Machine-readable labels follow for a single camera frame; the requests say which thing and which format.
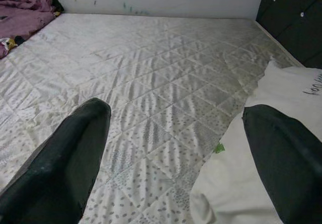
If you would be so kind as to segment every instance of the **purple blanket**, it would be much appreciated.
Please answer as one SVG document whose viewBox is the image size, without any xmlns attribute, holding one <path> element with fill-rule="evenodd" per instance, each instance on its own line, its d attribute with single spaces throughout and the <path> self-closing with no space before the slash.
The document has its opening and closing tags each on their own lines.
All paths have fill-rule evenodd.
<svg viewBox="0 0 322 224">
<path fill-rule="evenodd" d="M 0 0 L 0 59 L 62 10 L 58 0 Z"/>
</svg>

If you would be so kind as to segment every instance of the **white cloth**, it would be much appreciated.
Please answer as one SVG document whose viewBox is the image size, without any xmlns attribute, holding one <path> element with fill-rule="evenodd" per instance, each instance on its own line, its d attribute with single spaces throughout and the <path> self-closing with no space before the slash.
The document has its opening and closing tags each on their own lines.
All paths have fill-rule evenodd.
<svg viewBox="0 0 322 224">
<path fill-rule="evenodd" d="M 301 121 L 322 140 L 322 70 L 270 62 L 246 106 L 265 104 Z M 190 195 L 197 224 L 282 223 L 258 175 L 240 113 L 201 168 Z"/>
<path fill-rule="evenodd" d="M 280 69 L 271 61 L 265 76 L 245 106 L 259 104 L 274 107 L 299 120 L 322 141 L 322 70 L 288 67 Z"/>
</svg>

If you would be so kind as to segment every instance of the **green sticker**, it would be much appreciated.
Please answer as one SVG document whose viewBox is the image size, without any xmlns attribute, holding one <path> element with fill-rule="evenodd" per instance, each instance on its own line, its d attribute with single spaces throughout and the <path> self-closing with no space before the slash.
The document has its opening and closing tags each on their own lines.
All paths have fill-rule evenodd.
<svg viewBox="0 0 322 224">
<path fill-rule="evenodd" d="M 219 142 L 219 143 L 217 144 L 217 146 L 215 147 L 214 152 L 215 152 L 216 154 L 218 154 L 218 153 L 220 153 L 220 152 L 222 152 L 222 151 L 225 151 L 225 147 L 222 145 L 222 143 L 221 143 L 221 142 Z"/>
</svg>

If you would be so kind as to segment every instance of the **diamond quilting pattern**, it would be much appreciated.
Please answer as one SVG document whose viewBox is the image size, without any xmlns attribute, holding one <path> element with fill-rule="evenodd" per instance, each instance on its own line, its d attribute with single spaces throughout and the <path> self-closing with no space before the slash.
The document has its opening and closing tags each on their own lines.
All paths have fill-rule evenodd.
<svg viewBox="0 0 322 224">
<path fill-rule="evenodd" d="M 82 102 L 112 119 L 81 223 L 193 223 L 199 170 L 263 75 L 249 20 L 64 14 L 0 61 L 0 189 Z"/>
</svg>

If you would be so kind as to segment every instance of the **small object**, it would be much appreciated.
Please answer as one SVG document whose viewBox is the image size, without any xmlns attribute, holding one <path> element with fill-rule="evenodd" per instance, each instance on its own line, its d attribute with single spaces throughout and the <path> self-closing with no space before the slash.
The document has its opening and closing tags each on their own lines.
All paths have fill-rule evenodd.
<svg viewBox="0 0 322 224">
<path fill-rule="evenodd" d="M 19 35 L 15 37 L 14 41 L 18 45 L 21 45 L 23 42 L 25 42 L 25 40 L 23 39 L 23 37 L 21 37 Z"/>
<path fill-rule="evenodd" d="M 57 18 L 60 15 L 60 12 L 54 12 L 55 18 Z"/>
<path fill-rule="evenodd" d="M 222 152 L 222 151 L 225 151 L 225 147 L 223 146 L 223 144 L 222 144 L 221 142 L 219 142 L 219 143 L 217 144 L 217 146 L 215 147 L 214 152 L 215 152 L 216 154 L 218 154 L 218 153 L 220 153 L 220 152 Z"/>
<path fill-rule="evenodd" d="M 11 49 L 15 48 L 16 46 L 18 46 L 15 43 L 14 39 L 11 38 L 1 38 L 0 39 L 0 45 L 3 45 L 6 49 L 6 51 L 10 51 Z"/>
</svg>

